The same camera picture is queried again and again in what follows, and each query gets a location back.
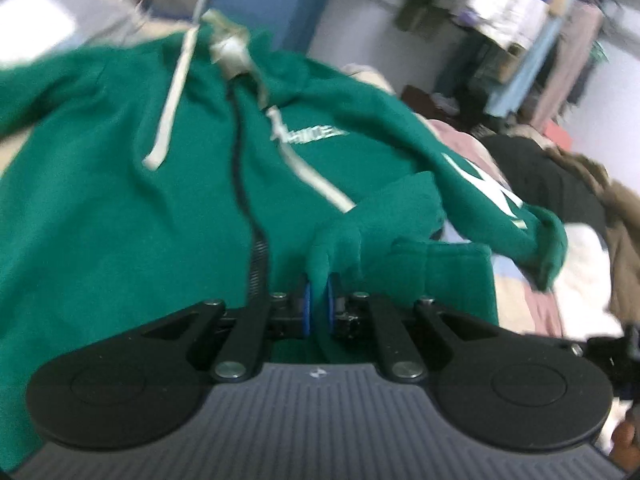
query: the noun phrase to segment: hoodie sleeve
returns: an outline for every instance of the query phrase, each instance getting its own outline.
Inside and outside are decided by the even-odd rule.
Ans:
[[[0,139],[95,89],[105,65],[91,50],[0,70]]]

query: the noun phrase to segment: black round pad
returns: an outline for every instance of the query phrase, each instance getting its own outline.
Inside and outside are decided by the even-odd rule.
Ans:
[[[45,364],[26,399],[47,440],[107,450],[169,434],[193,415],[202,393],[197,372],[167,341],[121,337]]]
[[[469,436],[549,452],[593,438],[609,414],[612,389],[590,362],[512,335],[461,342],[438,378],[436,398]]]

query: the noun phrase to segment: white drawstring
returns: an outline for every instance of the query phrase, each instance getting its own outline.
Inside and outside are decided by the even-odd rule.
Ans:
[[[277,140],[280,155],[287,163],[291,171],[302,181],[324,196],[341,212],[347,213],[353,209],[355,203],[329,182],[325,177],[308,165],[291,146],[287,144],[289,131],[282,122],[282,115],[276,106],[267,110],[267,117],[271,120],[271,140]]]
[[[169,152],[171,132],[174,129],[175,111],[178,108],[184,83],[189,73],[191,59],[193,58],[193,53],[196,48],[198,28],[199,27],[192,27],[184,33],[180,57],[178,58],[178,63],[175,65],[174,76],[171,79],[171,86],[169,86],[169,93],[164,102],[162,115],[160,115],[158,130],[156,131],[156,140],[153,149],[142,161],[148,170],[157,170]]]

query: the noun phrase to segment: ribbed gray surface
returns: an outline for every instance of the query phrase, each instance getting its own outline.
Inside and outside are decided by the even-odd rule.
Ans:
[[[527,456],[478,444],[417,386],[372,365],[267,364],[217,386],[174,434],[120,453],[47,444],[18,480],[618,480],[590,446]]]

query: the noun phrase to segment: logo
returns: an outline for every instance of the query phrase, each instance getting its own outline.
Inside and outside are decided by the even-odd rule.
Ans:
[[[309,372],[309,375],[312,376],[314,379],[322,379],[324,377],[327,377],[328,374],[329,372],[327,372],[324,368],[321,368],[321,367],[314,368]]]
[[[282,139],[282,142],[287,144],[306,144],[314,140],[342,135],[348,135],[348,133],[334,126],[313,126],[304,130],[296,130],[295,132],[287,131],[286,138]]]
[[[501,186],[500,183],[492,179],[491,176],[478,168],[470,160],[468,160],[467,162],[471,165],[472,168],[474,168],[474,170],[478,172],[480,178],[473,176],[472,174],[469,174],[465,170],[460,168],[459,165],[457,165],[455,161],[446,153],[443,153],[442,156],[450,165],[453,166],[453,168],[460,174],[462,178],[476,186],[478,191],[480,191],[489,200],[491,200],[498,207],[498,209],[500,209],[500,211],[502,211],[505,215],[510,216],[511,218],[515,218],[515,220],[513,220],[513,224],[518,229],[527,229],[527,224],[525,223],[525,221],[520,219],[513,213],[513,211],[511,210],[511,205],[509,204],[509,202],[507,202],[508,197],[517,207],[522,207],[522,204],[524,204],[524,202],[521,198]]]

